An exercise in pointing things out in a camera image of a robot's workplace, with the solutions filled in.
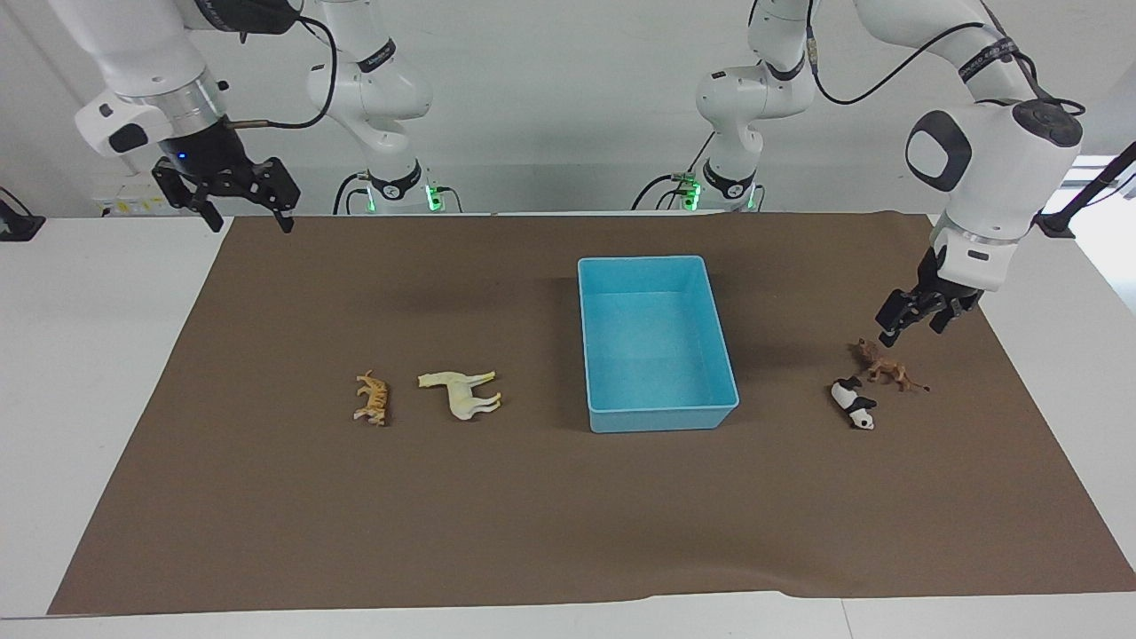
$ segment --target blue plastic bin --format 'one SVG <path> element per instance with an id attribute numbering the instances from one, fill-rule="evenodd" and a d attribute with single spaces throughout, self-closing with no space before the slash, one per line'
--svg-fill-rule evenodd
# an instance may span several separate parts
<path id="1" fill-rule="evenodd" d="M 594 432 L 712 429 L 737 407 L 701 257 L 590 257 L 578 273 Z"/>

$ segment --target brown tablecloth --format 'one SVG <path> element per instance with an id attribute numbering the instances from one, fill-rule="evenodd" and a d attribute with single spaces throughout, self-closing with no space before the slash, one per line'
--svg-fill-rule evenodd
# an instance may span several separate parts
<path id="1" fill-rule="evenodd" d="M 226 238 L 50 612 L 1136 589 L 980 313 L 893 349 L 933 392 L 828 396 L 925 218 L 312 218 Z M 705 258 L 741 393 L 593 434 L 575 268 Z M 368 368 L 385 429 L 352 422 Z M 495 370 L 463 423 L 416 376 Z M 1084 425 L 1093 428 L 1092 423 Z"/>

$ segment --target white table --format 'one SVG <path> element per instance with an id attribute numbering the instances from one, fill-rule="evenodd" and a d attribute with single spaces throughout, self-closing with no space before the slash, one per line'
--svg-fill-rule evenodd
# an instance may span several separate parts
<path id="1" fill-rule="evenodd" d="M 0 244 L 0 637 L 1136 637 L 1134 594 L 841 600 L 752 592 L 34 619 L 59 586 L 222 239 L 195 218 L 51 219 L 28 244 Z M 896 283 L 913 269 L 896 265 Z M 1074 242 L 1036 233 L 983 308 L 1134 563 L 1136 316 Z"/>

